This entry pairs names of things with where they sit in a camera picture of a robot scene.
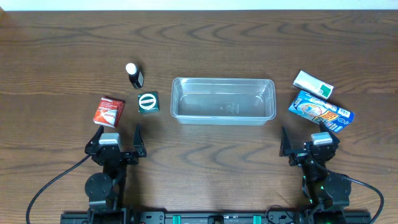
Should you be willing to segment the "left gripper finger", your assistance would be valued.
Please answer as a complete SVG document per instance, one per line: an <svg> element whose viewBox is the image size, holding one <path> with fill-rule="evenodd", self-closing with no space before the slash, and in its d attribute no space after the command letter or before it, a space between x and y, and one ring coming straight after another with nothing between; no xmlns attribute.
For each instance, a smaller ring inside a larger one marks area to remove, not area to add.
<svg viewBox="0 0 398 224"><path fill-rule="evenodd" d="M133 139L133 146L136 150L143 150L144 149L144 143L141 137L141 131L140 127L137 124L134 132L134 139Z"/></svg>
<svg viewBox="0 0 398 224"><path fill-rule="evenodd" d="M104 126L100 125L95 135L91 138L90 144L92 146L98 145L101 135L104 133Z"/></svg>

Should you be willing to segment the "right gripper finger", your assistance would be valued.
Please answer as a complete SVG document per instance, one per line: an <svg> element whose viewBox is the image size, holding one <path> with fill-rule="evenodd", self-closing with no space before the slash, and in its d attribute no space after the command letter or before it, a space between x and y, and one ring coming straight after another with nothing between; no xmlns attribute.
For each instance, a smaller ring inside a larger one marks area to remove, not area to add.
<svg viewBox="0 0 398 224"><path fill-rule="evenodd" d="M321 133L328 133L330 138L332 139L332 143L339 143L339 139L332 133L332 131L326 126L323 121L320 121L319 124Z"/></svg>
<svg viewBox="0 0 398 224"><path fill-rule="evenodd" d="M287 135L286 128L283 126L282 127L282 139L281 139L281 144L280 144L280 151L289 151L291 150L291 144L289 141L289 137Z"/></svg>

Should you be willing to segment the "red white Panadol box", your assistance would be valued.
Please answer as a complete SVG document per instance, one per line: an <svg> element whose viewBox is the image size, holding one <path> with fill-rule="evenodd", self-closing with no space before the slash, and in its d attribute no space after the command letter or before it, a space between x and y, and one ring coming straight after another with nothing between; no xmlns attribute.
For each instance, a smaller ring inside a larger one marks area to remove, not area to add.
<svg viewBox="0 0 398 224"><path fill-rule="evenodd" d="M116 128L124 106L123 101L102 97L93 117L94 123Z"/></svg>

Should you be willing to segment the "dark green square box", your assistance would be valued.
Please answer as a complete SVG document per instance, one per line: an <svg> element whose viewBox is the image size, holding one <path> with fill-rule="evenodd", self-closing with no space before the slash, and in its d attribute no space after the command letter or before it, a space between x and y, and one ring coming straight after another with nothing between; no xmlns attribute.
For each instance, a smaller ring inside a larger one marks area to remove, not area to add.
<svg viewBox="0 0 398 224"><path fill-rule="evenodd" d="M138 94L138 108L140 114L155 113L159 111L159 99L157 92Z"/></svg>

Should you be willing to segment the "white green medicine box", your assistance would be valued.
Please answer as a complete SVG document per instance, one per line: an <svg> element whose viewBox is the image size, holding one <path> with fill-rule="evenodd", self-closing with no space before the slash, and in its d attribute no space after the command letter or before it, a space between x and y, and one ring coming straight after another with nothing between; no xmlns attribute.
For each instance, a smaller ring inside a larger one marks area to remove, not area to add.
<svg viewBox="0 0 398 224"><path fill-rule="evenodd" d="M331 84L321 81L303 70L299 71L293 85L324 100L329 99L334 89Z"/></svg>

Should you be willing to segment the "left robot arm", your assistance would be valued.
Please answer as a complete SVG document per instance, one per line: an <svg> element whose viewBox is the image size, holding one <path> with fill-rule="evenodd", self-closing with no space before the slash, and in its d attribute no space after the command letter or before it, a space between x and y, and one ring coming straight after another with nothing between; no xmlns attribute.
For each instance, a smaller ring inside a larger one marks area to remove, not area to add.
<svg viewBox="0 0 398 224"><path fill-rule="evenodd" d="M122 151L118 133L105 133L100 126L85 146L85 153L103 168L86 181L85 193L89 198L89 208L96 213L115 211L121 208L127 166L139 163L146 157L140 128L136 126L133 138L133 151Z"/></svg>

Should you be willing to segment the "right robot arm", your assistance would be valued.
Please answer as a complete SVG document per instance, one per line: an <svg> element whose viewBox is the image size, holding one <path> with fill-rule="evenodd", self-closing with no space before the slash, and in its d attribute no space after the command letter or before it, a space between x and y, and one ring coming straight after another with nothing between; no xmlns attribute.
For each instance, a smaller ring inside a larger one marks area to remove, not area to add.
<svg viewBox="0 0 398 224"><path fill-rule="evenodd" d="M288 157L290 166L303 170L303 191L314 206L323 211L342 210L349 205L351 182L345 175L332 174L326 162L336 154L340 140L326 127L319 124L320 132L301 148L294 149L287 130L282 128L280 157Z"/></svg>

